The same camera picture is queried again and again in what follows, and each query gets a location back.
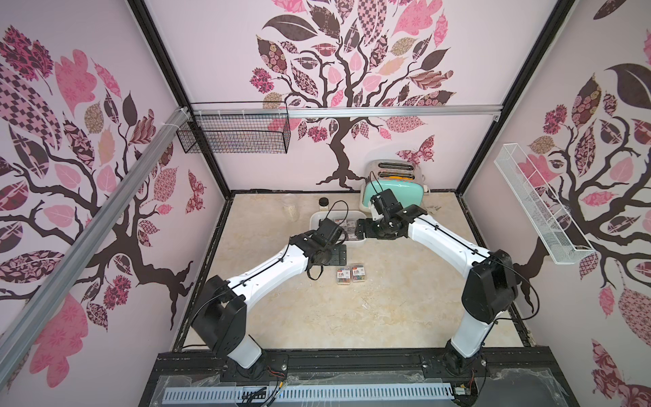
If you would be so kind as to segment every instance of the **white wire basket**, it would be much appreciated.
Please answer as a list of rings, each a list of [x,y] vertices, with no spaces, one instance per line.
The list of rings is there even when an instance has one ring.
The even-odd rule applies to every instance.
[[[595,250],[567,207],[517,143],[502,146],[495,165],[556,264],[575,264]]]

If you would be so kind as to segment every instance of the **marble surface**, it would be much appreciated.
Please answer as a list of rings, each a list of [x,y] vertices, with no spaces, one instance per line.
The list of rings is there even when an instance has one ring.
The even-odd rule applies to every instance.
[[[356,193],[297,194],[299,220],[289,221],[282,194],[237,195],[219,242],[209,278],[242,274],[274,256],[290,236],[309,230],[318,199],[345,200],[358,210]],[[337,204],[335,210],[345,206]],[[423,199],[440,223],[474,242],[453,193]],[[367,240],[348,249],[348,264],[361,262],[367,281],[338,285],[336,267],[326,267],[318,281],[297,275],[249,310],[247,333],[264,348],[412,348],[442,347],[464,314],[464,280],[441,257],[407,238]],[[314,267],[312,276],[318,275]],[[186,344],[203,343],[190,329]],[[501,321],[486,346],[522,346],[510,321]]]

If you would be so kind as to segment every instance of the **pink wall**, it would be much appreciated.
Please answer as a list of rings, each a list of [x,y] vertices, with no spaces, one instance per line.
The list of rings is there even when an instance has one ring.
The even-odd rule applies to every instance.
[[[651,4],[602,4],[578,4],[466,199],[489,247],[510,253],[540,293],[540,314],[527,325],[551,347],[579,403],[647,406]],[[547,173],[597,254],[573,266],[546,256],[493,164],[501,145],[513,142]],[[525,296],[518,305],[531,314]]]
[[[194,102],[274,95],[298,106],[353,107],[360,94],[361,105],[375,106],[424,103],[422,96],[433,92],[430,102],[440,104],[501,104],[554,3],[263,0],[252,7],[248,1],[151,1],[149,7]],[[323,51],[336,49],[340,37],[353,45],[349,51],[344,48],[340,58]],[[359,37],[358,48],[347,41]],[[422,55],[414,56],[415,49]],[[365,66],[364,56],[378,63]],[[374,79],[387,83],[368,99],[378,88]],[[383,119],[365,119],[357,137],[347,120],[336,132],[328,131],[327,119],[297,121],[288,154],[218,154],[217,160],[235,189],[359,188],[356,178],[365,176],[370,160],[417,153],[434,135],[420,155],[423,174],[431,188],[456,188],[492,118],[421,117],[418,126],[401,129]]]
[[[176,104],[125,2],[33,0],[2,11],[4,331]],[[201,155],[174,140],[0,404],[138,403],[223,205],[211,177]]]

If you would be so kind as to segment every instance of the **butterfly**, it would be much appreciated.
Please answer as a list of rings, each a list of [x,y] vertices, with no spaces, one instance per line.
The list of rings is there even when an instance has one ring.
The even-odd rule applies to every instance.
[[[434,161],[434,152],[432,147],[434,146],[434,136],[431,135],[427,137],[425,141],[422,142],[421,147],[418,151],[412,150],[401,150],[396,153],[396,155],[403,160],[407,160],[413,165],[418,165],[423,161]]]
[[[193,210],[201,210],[203,209],[203,199],[201,199],[201,195],[203,195],[204,190],[206,187],[201,183],[201,181],[197,180],[197,177],[192,173],[192,171],[187,170],[187,177],[190,180],[190,187],[192,188],[192,196],[190,197],[189,201],[187,202],[186,205],[186,213],[190,213]]]

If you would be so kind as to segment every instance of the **wire basket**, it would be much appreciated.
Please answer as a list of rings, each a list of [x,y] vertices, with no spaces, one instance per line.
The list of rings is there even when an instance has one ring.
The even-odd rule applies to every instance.
[[[502,146],[495,165],[515,193],[556,264],[575,264],[595,252],[567,207],[517,143]]]
[[[214,102],[243,104],[261,102]],[[287,154],[290,140],[287,106],[282,102],[273,113],[260,113],[261,109],[211,110],[210,114],[195,114],[196,124],[184,123],[176,131],[185,152],[201,152],[198,138],[205,137],[208,147],[217,152],[248,152]]]

